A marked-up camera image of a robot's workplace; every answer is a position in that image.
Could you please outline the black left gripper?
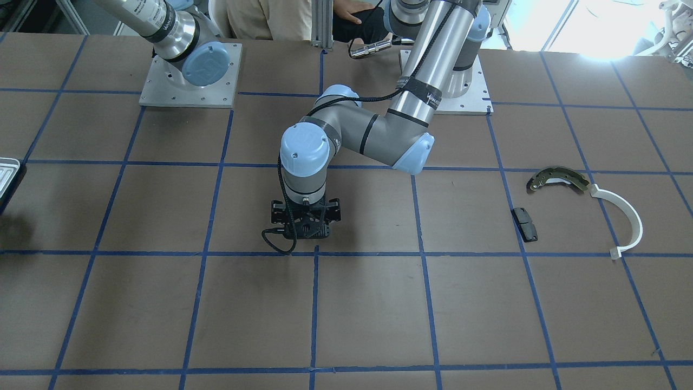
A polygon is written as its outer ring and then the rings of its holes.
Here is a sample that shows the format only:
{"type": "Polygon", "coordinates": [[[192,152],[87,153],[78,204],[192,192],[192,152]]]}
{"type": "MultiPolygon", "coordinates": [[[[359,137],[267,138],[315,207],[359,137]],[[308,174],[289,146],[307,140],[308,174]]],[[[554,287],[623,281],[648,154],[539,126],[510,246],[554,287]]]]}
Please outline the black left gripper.
{"type": "Polygon", "coordinates": [[[283,226],[276,232],[286,239],[327,238],[331,234],[329,224],[335,220],[341,220],[339,198],[329,201],[321,198],[311,205],[300,205],[291,200],[288,206],[279,200],[271,202],[271,222],[283,226]]]}

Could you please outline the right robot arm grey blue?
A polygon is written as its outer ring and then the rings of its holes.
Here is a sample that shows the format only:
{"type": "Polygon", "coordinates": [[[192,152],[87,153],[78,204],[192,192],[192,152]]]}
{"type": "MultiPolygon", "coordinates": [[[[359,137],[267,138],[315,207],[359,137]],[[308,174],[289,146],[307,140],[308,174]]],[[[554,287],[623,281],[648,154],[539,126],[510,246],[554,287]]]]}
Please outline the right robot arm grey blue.
{"type": "Polygon", "coordinates": [[[193,86],[209,86],[225,76],[230,55],[218,28],[193,1],[96,1],[117,20],[153,44],[193,86]]]}

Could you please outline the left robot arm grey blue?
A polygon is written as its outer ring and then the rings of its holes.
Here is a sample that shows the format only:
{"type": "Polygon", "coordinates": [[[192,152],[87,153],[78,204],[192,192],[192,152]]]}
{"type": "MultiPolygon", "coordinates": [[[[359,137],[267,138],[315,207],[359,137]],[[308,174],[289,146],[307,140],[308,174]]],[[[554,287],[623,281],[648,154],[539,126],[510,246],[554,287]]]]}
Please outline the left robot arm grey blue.
{"type": "Polygon", "coordinates": [[[282,199],[271,204],[285,239],[319,239],[340,220],[337,198],[326,198],[329,165],[348,149],[409,175],[420,173],[435,138],[428,127],[453,74],[465,71],[488,28],[481,1],[386,1],[384,25],[414,45],[394,91],[361,97],[328,87],[280,139],[277,170],[282,199]]]}

